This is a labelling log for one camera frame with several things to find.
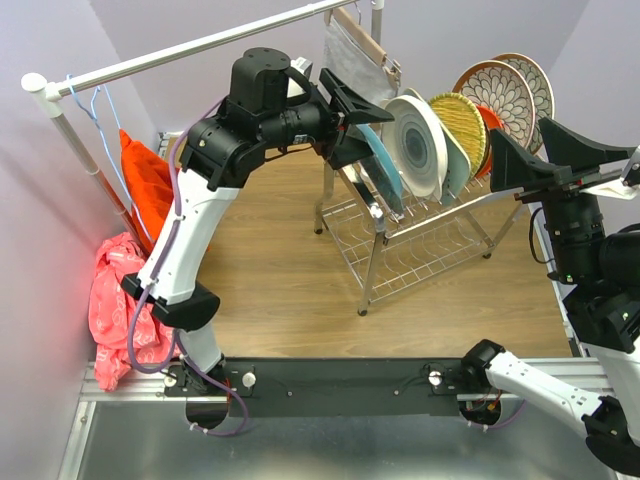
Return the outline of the teal scalloped plate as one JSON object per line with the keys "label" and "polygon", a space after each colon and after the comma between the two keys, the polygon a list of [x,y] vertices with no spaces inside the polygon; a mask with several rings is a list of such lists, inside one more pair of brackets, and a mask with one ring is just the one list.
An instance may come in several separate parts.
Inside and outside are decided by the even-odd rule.
{"label": "teal scalloped plate", "polygon": [[357,125],[356,128],[372,151],[370,157],[360,161],[361,166],[390,210],[401,216],[404,187],[389,152],[369,125]]}

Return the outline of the orange plate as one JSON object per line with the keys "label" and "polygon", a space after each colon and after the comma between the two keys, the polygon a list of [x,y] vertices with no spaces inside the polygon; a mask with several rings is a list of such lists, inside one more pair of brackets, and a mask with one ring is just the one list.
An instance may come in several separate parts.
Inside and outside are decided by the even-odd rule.
{"label": "orange plate", "polygon": [[476,108],[478,109],[482,117],[484,127],[485,127],[485,136],[486,136],[486,147],[484,152],[484,158],[479,170],[475,175],[476,179],[480,179],[491,172],[492,158],[493,158],[491,132],[494,129],[502,129],[503,122],[499,118],[499,116],[489,107],[477,105]]}

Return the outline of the large floral plate brown rim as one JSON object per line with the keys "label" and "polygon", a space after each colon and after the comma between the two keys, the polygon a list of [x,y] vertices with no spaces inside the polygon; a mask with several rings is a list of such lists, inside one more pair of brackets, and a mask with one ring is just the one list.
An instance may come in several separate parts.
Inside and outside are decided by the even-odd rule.
{"label": "large floral plate brown rim", "polygon": [[535,121],[528,150],[531,154],[536,154],[543,146],[538,122],[541,118],[553,118],[555,115],[555,99],[549,78],[536,61],[521,53],[502,53],[494,57],[494,60],[515,68],[529,86],[534,100]]}

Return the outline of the light blue divided tray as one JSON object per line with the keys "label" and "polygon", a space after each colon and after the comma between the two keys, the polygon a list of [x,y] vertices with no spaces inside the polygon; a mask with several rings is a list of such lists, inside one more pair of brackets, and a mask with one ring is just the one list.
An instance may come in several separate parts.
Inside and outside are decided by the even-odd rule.
{"label": "light blue divided tray", "polygon": [[[410,95],[427,103],[427,101],[413,88],[405,89],[403,95]],[[439,202],[444,206],[448,206],[457,198],[469,181],[471,165],[467,154],[464,152],[460,144],[444,126],[441,120],[440,123],[446,141],[448,168],[443,182],[442,198]]]}

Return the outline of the woven bamboo plate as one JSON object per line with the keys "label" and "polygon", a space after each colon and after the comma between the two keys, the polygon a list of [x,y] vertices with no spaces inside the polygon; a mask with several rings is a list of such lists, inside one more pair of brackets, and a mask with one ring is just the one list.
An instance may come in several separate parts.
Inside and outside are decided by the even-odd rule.
{"label": "woven bamboo plate", "polygon": [[476,105],[456,92],[438,94],[427,101],[470,161],[469,179],[480,170],[488,145],[487,130]]}

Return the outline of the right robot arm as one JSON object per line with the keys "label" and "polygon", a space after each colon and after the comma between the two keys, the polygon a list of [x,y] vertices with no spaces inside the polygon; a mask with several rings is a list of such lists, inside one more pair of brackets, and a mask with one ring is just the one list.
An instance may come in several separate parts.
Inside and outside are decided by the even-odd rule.
{"label": "right robot arm", "polygon": [[474,392],[494,387],[523,398],[573,427],[607,467],[638,476],[639,227],[606,234],[598,198],[638,195],[639,150],[590,140],[549,117],[538,125],[545,160],[491,130],[490,188],[517,189],[517,200],[540,203],[556,266],[549,277],[570,287],[569,323],[614,393],[581,390],[487,339],[463,357],[460,379]]}

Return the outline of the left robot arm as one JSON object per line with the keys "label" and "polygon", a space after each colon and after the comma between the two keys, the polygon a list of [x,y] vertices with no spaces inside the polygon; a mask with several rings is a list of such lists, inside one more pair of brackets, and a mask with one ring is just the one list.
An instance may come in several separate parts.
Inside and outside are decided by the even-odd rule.
{"label": "left robot arm", "polygon": [[327,68],[319,84],[311,83],[279,50],[251,48],[234,62],[217,112],[187,132],[181,168],[170,173],[173,203],[152,253],[121,282],[139,306],[151,305],[152,316],[173,329],[170,346],[190,363],[187,382],[197,393],[220,387],[223,354],[212,326],[220,300],[196,277],[249,176],[270,161],[268,150],[283,156],[299,144],[310,145],[334,170],[351,165],[373,153],[351,128],[393,119]]}

